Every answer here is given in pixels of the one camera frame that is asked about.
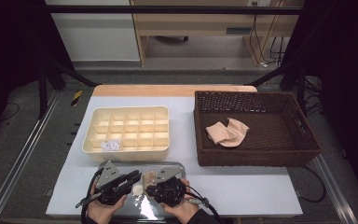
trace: black backdrop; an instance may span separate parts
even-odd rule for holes
[[[326,12],[334,0],[312,0],[306,7]],[[300,16],[285,59],[319,25],[321,16]],[[321,79],[321,102],[358,178],[358,2],[337,0],[320,33],[304,55],[306,75]]]
[[[49,13],[20,12],[39,42],[39,49],[30,47],[29,37],[19,30],[18,10],[22,4],[45,5],[44,0],[0,0],[0,115],[7,105],[7,97],[19,86],[37,80],[40,50],[62,65],[74,69],[65,46]],[[49,67],[48,77],[61,79],[59,71]]]

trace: wall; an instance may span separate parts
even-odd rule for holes
[[[126,0],[46,0],[48,5],[128,6]],[[139,62],[131,14],[58,14],[52,17],[74,62]]]

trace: cream storage box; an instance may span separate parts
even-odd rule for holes
[[[170,144],[166,106],[95,109],[83,151],[94,161],[161,161]]]

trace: hand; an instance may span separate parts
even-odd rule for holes
[[[89,192],[91,195],[93,195],[95,192],[96,184],[97,182],[95,181],[92,185],[91,191]],[[96,223],[108,224],[110,219],[112,219],[113,214],[124,205],[126,198],[127,195],[123,195],[120,200],[115,203],[115,205],[101,204],[98,200],[94,200],[89,203],[87,216],[94,220]]]
[[[185,179],[180,179],[182,183],[184,183],[186,186],[190,186],[190,182]],[[191,192],[189,187],[186,187],[187,192]],[[181,223],[187,223],[194,214],[199,211],[199,206],[197,204],[190,203],[188,200],[192,199],[188,194],[185,194],[184,199],[182,202],[175,207],[169,207],[167,204],[162,203],[161,206],[164,208],[164,212],[172,214],[176,216]]]

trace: brown wicker basket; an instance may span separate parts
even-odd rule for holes
[[[250,128],[237,147],[215,145],[205,130],[227,118]],[[196,91],[194,121],[200,166],[304,166],[322,152],[291,93]]]

